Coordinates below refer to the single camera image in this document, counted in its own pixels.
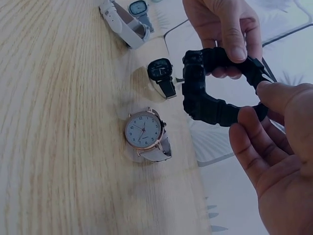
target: wristwatch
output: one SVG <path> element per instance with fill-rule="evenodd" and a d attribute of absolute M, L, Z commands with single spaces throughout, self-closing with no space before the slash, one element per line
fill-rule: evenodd
<path fill-rule="evenodd" d="M 148 4 L 144 0 L 134 1 L 130 4 L 128 12 L 132 16 L 136 17 L 140 22 L 147 25 L 151 33 L 154 32 L 152 23 L 148 17 Z"/>
<path fill-rule="evenodd" d="M 149 40 L 149 27 L 134 18 L 116 1 L 105 0 L 99 10 L 113 32 L 126 42 L 129 48 L 137 49 Z"/>
<path fill-rule="evenodd" d="M 147 109 L 129 114 L 125 126 L 125 138 L 139 157 L 152 162 L 165 161 L 172 157 L 171 145 L 165 131 L 166 123 L 159 114 Z"/>
<path fill-rule="evenodd" d="M 147 71 L 149 78 L 161 87 L 167 99 L 176 96 L 175 86 L 171 76 L 173 73 L 173 66 L 168 59 L 161 58 L 152 61 L 148 65 Z"/>
<path fill-rule="evenodd" d="M 206 93 L 205 75 L 207 73 L 220 66 L 235 66 L 246 76 L 247 82 L 255 90 L 261 81 L 273 82 L 259 60 L 248 56 L 243 63 L 235 64 L 230 61 L 221 47 L 187 51 L 183 57 L 183 64 L 184 110 L 193 120 L 201 120 L 212 125 L 229 127 L 237 123 L 240 108 L 226 104 L 224 100 L 215 99 Z M 253 108 L 259 120 L 262 121 L 268 113 L 268 108 L 262 103 Z"/>

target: white watch face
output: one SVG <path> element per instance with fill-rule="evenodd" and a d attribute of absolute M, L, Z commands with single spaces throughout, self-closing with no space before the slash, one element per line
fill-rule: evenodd
<path fill-rule="evenodd" d="M 138 15 L 140 13 L 143 13 L 147 10 L 147 4 L 144 1 L 136 1 L 131 4 L 130 11 L 134 15 Z"/>
<path fill-rule="evenodd" d="M 130 117 L 125 136 L 134 147 L 147 148 L 160 137 L 162 126 L 160 120 L 153 114 L 141 112 Z"/>

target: watch dial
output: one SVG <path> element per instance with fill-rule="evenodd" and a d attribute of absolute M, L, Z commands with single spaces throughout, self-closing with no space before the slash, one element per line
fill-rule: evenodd
<path fill-rule="evenodd" d="M 130 11 L 134 15 L 138 15 L 140 13 L 143 13 L 147 10 L 147 4 L 144 1 L 136 1 L 131 4 Z"/>
<path fill-rule="evenodd" d="M 127 141 L 139 148 L 154 144 L 162 131 L 159 119 L 150 113 L 139 113 L 131 117 L 125 128 Z"/>
<path fill-rule="evenodd" d="M 172 72 L 172 65 L 165 59 L 159 59 L 152 62 L 150 66 L 150 74 L 153 78 L 161 78 L 170 76 Z"/>

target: watch band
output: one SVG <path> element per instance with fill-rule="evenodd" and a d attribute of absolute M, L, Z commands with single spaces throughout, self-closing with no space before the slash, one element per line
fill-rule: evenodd
<path fill-rule="evenodd" d="M 129 14 L 114 0 L 105 0 L 99 6 L 103 18 L 132 49 L 142 46 L 150 37 L 149 27 Z"/>
<path fill-rule="evenodd" d="M 170 159 L 172 157 L 171 144 L 165 130 L 162 139 L 160 140 L 160 145 L 162 149 L 154 147 L 151 150 L 140 151 L 139 154 L 152 162 L 162 162 Z"/>
<path fill-rule="evenodd" d="M 184 95 L 183 106 L 187 114 L 194 120 L 201 120 L 208 124 L 219 124 L 229 127 L 237 123 L 239 107 L 226 104 L 224 100 L 215 99 L 205 91 L 205 75 L 219 66 L 235 66 L 244 76 L 249 85 L 257 88 L 261 81 L 270 81 L 264 66 L 257 59 L 247 57 L 240 64 L 230 61 L 225 50 L 221 47 L 206 48 L 202 50 L 187 51 L 183 58 L 182 94 Z M 260 121 L 267 113 L 268 108 L 263 104 L 253 107 Z"/>
<path fill-rule="evenodd" d="M 142 22 L 143 24 L 147 25 L 147 26 L 149 27 L 151 33 L 154 32 L 154 28 L 153 28 L 153 26 L 152 26 L 152 23 L 151 23 L 151 21 L 150 21 L 149 16 L 148 16 L 147 13 L 145 13 L 144 15 L 139 16 L 139 17 L 138 17 L 138 20 L 139 20 L 140 22 Z"/>
<path fill-rule="evenodd" d="M 175 86 L 173 83 L 172 76 L 169 76 L 168 78 L 157 81 L 156 83 L 161 87 L 161 90 L 163 91 L 167 99 L 170 99 L 176 96 L 176 91 L 175 91 Z"/>

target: black watch strap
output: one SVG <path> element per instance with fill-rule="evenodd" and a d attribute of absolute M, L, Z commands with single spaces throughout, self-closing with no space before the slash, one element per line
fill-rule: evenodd
<path fill-rule="evenodd" d="M 215 68 L 235 66 L 243 75 L 247 82 L 255 89 L 261 81 L 270 81 L 269 75 L 263 65 L 257 60 L 248 58 L 240 64 L 231 62 L 221 47 L 213 49 L 203 49 L 198 51 L 188 51 L 183 58 L 184 84 L 182 94 L 184 95 L 183 106 L 187 114 L 194 120 L 201 120 L 206 123 L 229 127 L 237 123 L 240 107 L 226 104 L 224 100 L 215 99 L 205 91 L 205 75 Z M 267 113 L 268 108 L 263 104 L 253 107 L 260 121 Z"/>
<path fill-rule="evenodd" d="M 173 79 L 171 76 L 168 79 L 162 79 L 161 81 L 157 81 L 156 83 L 161 87 L 167 99 L 176 96 L 175 86 L 173 84 Z"/>

